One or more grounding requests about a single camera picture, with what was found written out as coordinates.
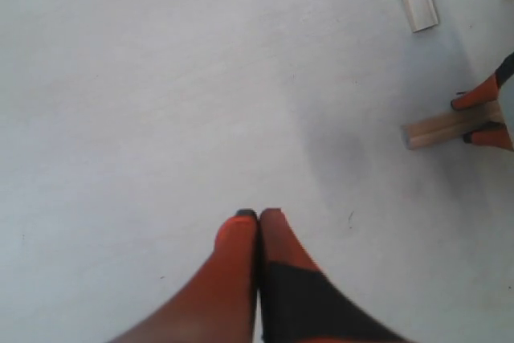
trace white floor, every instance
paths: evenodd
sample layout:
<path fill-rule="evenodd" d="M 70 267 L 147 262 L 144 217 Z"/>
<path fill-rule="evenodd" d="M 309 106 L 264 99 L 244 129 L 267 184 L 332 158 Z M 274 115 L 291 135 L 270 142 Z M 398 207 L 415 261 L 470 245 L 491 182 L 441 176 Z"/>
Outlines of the white floor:
<path fill-rule="evenodd" d="M 514 0 L 435 2 L 0 0 L 0 341 L 109 339 L 242 206 L 406 337 L 512 341 L 512 155 L 400 126 L 514 51 Z"/>

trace floor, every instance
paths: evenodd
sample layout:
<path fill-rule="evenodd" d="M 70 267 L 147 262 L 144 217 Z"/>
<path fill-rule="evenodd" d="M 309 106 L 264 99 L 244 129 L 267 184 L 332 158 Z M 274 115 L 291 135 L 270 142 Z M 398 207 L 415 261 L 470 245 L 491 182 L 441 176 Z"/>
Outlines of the floor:
<path fill-rule="evenodd" d="M 0 0 L 1 340 L 106 341 L 281 206 L 395 331 L 511 341 L 512 155 L 400 127 L 514 50 L 514 0 L 435 2 Z"/>

